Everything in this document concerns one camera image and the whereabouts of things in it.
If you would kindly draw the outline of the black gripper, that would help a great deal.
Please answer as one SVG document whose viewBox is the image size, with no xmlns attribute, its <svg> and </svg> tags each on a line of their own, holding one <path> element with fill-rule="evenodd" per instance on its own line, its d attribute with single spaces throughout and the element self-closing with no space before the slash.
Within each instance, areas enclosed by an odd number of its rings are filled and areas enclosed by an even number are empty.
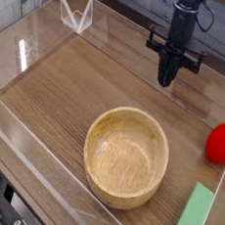
<svg viewBox="0 0 225 225">
<path fill-rule="evenodd" d="M 146 44 L 159 54 L 157 79 L 165 87 L 172 83 L 180 67 L 198 73 L 205 57 L 204 50 L 192 39 L 198 9 L 179 4 L 174 7 L 169 30 L 152 24 Z"/>
</svg>

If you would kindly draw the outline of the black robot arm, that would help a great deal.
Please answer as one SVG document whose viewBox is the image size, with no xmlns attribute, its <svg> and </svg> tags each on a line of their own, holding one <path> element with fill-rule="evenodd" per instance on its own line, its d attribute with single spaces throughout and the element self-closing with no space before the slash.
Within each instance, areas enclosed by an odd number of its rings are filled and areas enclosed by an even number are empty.
<svg viewBox="0 0 225 225">
<path fill-rule="evenodd" d="M 160 86 L 168 87 L 181 67 L 193 73 L 200 71 L 206 51 L 192 37 L 196 25 L 205 32 L 213 25 L 214 19 L 208 27 L 201 26 L 199 22 L 198 14 L 201 4 L 204 4 L 214 16 L 206 1 L 176 0 L 168 32 L 164 32 L 162 26 L 156 24 L 150 26 L 146 46 L 159 55 L 157 81 Z"/>
</svg>

